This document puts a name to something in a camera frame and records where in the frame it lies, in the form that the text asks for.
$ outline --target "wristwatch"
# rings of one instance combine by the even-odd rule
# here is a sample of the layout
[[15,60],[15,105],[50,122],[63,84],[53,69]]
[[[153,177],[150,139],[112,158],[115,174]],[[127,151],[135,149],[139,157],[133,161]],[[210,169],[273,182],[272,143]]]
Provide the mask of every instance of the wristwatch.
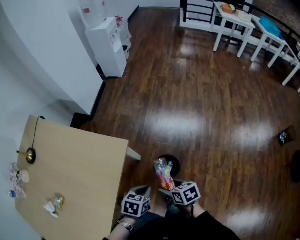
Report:
[[126,222],[124,220],[119,221],[118,225],[124,227],[130,233],[132,233],[135,230],[135,228],[133,226],[131,226],[128,222]]

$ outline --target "black railing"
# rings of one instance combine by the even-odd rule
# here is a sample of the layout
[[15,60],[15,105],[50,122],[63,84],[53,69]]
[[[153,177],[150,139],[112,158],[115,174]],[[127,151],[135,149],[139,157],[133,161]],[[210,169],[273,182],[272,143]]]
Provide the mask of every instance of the black railing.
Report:
[[[212,15],[213,12],[215,10],[215,4],[214,4],[214,0],[201,0],[201,1],[207,1],[207,2],[211,2],[211,6],[206,6],[206,5],[199,5],[199,4],[194,4],[194,3],[188,3],[188,0],[180,0],[180,8],[183,9],[183,22],[186,22],[187,20],[194,20],[194,21],[199,21],[199,22],[207,22],[210,23],[212,22]],[[271,15],[270,13],[246,2],[243,1],[242,2],[244,6],[248,7],[248,10],[246,10],[247,13],[253,14],[253,11],[257,11],[259,12],[260,15],[256,15],[256,16],[266,16],[267,18],[270,18],[271,20],[279,23],[282,27],[285,28],[285,30],[282,29],[282,27],[279,27],[279,29],[281,30],[281,32],[283,32],[285,35],[285,38],[293,38],[293,35],[296,36],[296,39],[300,42],[300,34],[298,34],[295,30],[293,30],[290,26],[288,26],[287,24],[285,24],[284,22],[282,22],[281,20],[279,20],[278,18],[274,17],[273,15]],[[206,8],[206,9],[211,9],[211,14],[210,13],[205,13],[205,12],[198,12],[198,11],[193,11],[193,10],[188,10],[188,6],[194,6],[194,7],[199,7],[199,8]],[[195,14],[200,14],[200,15],[206,15],[206,16],[210,16],[210,20],[204,20],[204,19],[199,19],[199,18],[192,18],[192,17],[187,17],[187,13],[195,13]],[[253,32],[259,32],[261,33],[261,31],[259,31],[258,29],[255,29]]]

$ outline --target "water bottle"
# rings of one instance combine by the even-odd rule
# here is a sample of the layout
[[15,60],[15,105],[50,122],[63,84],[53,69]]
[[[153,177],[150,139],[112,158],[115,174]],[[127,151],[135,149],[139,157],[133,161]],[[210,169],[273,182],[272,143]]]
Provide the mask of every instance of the water bottle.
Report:
[[26,198],[26,193],[17,190],[10,190],[8,196],[11,198]]
[[79,0],[85,22],[92,28],[101,25],[106,17],[104,0]]

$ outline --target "snack package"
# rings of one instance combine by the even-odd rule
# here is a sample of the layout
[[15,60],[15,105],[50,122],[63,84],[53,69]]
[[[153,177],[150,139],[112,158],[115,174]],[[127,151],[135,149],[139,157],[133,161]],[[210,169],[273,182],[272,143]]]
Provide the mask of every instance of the snack package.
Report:
[[176,188],[175,182],[170,175],[172,167],[172,162],[168,164],[165,158],[159,158],[154,161],[155,173],[158,175],[161,187],[164,190],[172,191]]

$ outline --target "white cabinet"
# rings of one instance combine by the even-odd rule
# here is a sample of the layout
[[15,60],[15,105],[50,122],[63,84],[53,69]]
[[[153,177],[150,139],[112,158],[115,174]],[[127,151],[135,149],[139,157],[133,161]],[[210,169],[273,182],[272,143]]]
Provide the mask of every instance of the white cabinet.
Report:
[[85,34],[104,76],[122,78],[127,60],[120,40],[116,18],[109,17],[95,28],[87,26]]

